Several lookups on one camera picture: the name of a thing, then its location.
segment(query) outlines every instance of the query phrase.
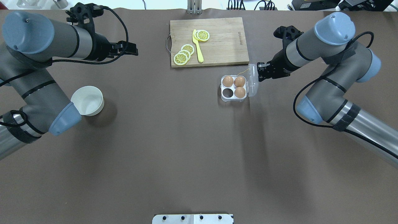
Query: metal mount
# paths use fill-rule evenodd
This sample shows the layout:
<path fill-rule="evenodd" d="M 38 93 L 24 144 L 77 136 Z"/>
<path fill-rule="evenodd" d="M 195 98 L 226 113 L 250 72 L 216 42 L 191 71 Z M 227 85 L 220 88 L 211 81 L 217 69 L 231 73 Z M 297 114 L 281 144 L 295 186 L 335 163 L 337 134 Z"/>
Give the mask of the metal mount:
<path fill-rule="evenodd" d="M 152 224 L 234 224 L 233 214 L 155 215 Z"/>
<path fill-rule="evenodd" d="M 202 14 L 202 0 L 188 0 L 188 14 Z"/>

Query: egg carton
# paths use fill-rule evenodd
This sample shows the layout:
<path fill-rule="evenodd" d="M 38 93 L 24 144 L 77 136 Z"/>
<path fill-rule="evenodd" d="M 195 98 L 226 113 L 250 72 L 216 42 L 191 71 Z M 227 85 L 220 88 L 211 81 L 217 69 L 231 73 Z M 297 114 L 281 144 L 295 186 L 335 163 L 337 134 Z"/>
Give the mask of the egg carton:
<path fill-rule="evenodd" d="M 233 78 L 234 83 L 230 87 L 226 87 L 222 81 L 225 77 L 231 76 Z M 242 86 L 243 89 L 245 90 L 245 94 L 242 98 L 239 98 L 235 95 L 235 91 L 238 88 L 235 85 L 235 80 L 238 77 L 243 77 L 244 78 L 244 85 Z M 246 97 L 251 97 L 257 94 L 257 89 L 258 89 L 258 72 L 257 72 L 257 67 L 255 64 L 249 64 L 248 69 L 246 72 L 244 72 L 243 75 L 225 75 L 221 78 L 221 99 L 224 102 L 227 101 L 238 101 L 242 102 Z"/>

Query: empty egg slot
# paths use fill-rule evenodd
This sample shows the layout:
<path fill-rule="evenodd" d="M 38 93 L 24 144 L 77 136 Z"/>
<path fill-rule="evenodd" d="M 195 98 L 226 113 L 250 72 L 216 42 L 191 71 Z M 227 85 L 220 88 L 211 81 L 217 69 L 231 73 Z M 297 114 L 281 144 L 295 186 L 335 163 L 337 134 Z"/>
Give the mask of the empty egg slot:
<path fill-rule="evenodd" d="M 233 92 L 232 89 L 230 89 L 230 88 L 225 88 L 225 89 L 222 91 L 222 95 L 223 95 L 225 98 L 230 98 L 230 97 L 232 97 L 232 96 L 234 95 L 234 92 Z"/>

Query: brown table surface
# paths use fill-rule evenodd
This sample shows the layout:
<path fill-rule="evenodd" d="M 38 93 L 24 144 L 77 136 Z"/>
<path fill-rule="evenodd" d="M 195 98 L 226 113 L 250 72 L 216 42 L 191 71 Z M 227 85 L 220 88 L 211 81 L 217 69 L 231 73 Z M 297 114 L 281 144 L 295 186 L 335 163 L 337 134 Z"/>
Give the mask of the brown table surface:
<path fill-rule="evenodd" d="M 277 27 L 306 31 L 330 12 L 116 11 L 139 56 L 48 68 L 68 96 L 98 87 L 105 107 L 0 161 L 0 223 L 150 224 L 154 214 L 221 212 L 234 214 L 236 224 L 398 223 L 398 170 L 347 135 L 293 114 L 294 96 L 325 69 L 322 60 L 263 81 L 241 103 L 221 101 L 219 85 L 244 66 L 170 67 L 170 20 L 241 16 L 250 62 L 257 63 L 281 49 L 272 35 Z M 1 24 L 7 13 L 0 11 Z M 397 129 L 398 14 L 349 15 L 357 34 L 375 33 L 371 48 L 383 65 L 346 98 Z M 110 12 L 95 24 L 109 41 L 124 39 Z M 369 37 L 359 41 L 366 45 Z M 10 87 L 0 96 L 0 114 L 25 104 Z"/>

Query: egg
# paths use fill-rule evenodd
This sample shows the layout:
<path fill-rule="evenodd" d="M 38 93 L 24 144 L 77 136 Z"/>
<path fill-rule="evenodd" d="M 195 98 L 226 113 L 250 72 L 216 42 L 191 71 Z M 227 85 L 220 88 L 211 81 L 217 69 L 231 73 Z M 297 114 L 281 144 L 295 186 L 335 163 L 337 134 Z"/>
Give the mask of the egg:
<path fill-rule="evenodd" d="M 246 95 L 246 90 L 243 87 L 238 87 L 235 90 L 235 96 L 238 98 L 243 98 Z"/>
<path fill-rule="evenodd" d="M 236 87 L 241 87 L 245 85 L 245 78 L 243 76 L 238 76 L 235 81 L 234 84 Z"/>
<path fill-rule="evenodd" d="M 227 75 L 226 77 L 224 77 L 224 78 L 222 79 L 222 84 L 223 84 L 225 87 L 231 87 L 231 86 L 232 86 L 232 83 L 234 83 L 234 79 L 233 79 L 230 75 Z"/>

